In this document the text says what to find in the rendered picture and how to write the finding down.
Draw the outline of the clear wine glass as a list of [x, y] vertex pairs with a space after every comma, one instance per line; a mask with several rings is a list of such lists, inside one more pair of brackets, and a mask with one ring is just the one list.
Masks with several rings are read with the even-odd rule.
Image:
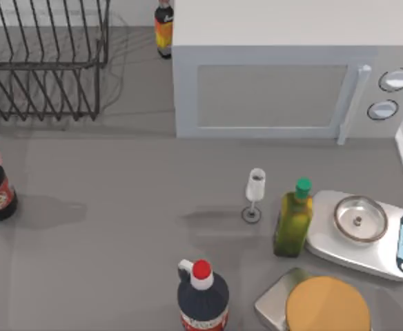
[[249, 205], [242, 210], [242, 219], [247, 223], [257, 223], [262, 213], [257, 204], [264, 198], [266, 185], [266, 173], [261, 168], [250, 171], [246, 184], [245, 195]]

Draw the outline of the green cap oil bottle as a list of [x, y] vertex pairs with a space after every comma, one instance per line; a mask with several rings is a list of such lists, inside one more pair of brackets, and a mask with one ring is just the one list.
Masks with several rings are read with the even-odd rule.
[[284, 194], [273, 235], [273, 253], [278, 257], [298, 257], [303, 250], [313, 217], [311, 181], [297, 180], [295, 190]]

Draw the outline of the pale microwave oven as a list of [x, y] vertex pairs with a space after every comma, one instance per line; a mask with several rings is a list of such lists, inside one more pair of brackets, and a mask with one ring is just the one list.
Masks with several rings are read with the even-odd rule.
[[[347, 140], [392, 138], [403, 90], [378, 81], [403, 68], [403, 0], [175, 0], [177, 136], [337, 142], [363, 64], [372, 71]], [[370, 105], [389, 99], [397, 113], [371, 120]]]

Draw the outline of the red cap dark bottle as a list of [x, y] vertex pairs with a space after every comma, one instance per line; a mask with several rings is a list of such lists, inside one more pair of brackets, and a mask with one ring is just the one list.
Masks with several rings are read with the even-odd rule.
[[178, 263], [177, 303], [185, 331], [224, 331], [230, 293], [225, 279], [205, 259]]

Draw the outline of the orange label dark bottle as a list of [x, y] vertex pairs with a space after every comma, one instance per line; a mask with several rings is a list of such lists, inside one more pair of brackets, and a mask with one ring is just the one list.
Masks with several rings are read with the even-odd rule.
[[170, 59], [172, 56], [174, 21], [174, 10], [170, 0], [158, 0], [154, 19], [157, 51], [163, 59]]

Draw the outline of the silver kitchen scale with bowl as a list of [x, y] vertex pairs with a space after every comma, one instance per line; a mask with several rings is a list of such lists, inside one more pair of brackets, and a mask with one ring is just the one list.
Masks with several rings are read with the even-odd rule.
[[313, 196], [306, 248], [347, 268], [403, 281], [403, 209], [362, 195]]

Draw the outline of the small microwave knob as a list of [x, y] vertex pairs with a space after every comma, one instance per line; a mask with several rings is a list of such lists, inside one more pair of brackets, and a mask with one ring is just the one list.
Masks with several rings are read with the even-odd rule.
[[385, 100], [373, 103], [367, 110], [371, 120], [384, 121], [393, 117], [399, 110], [399, 105], [394, 100]]

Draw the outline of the large microwave knob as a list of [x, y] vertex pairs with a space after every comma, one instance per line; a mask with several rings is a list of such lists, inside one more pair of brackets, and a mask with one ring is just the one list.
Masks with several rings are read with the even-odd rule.
[[403, 90], [403, 68], [385, 72], [378, 81], [378, 86], [385, 92]]

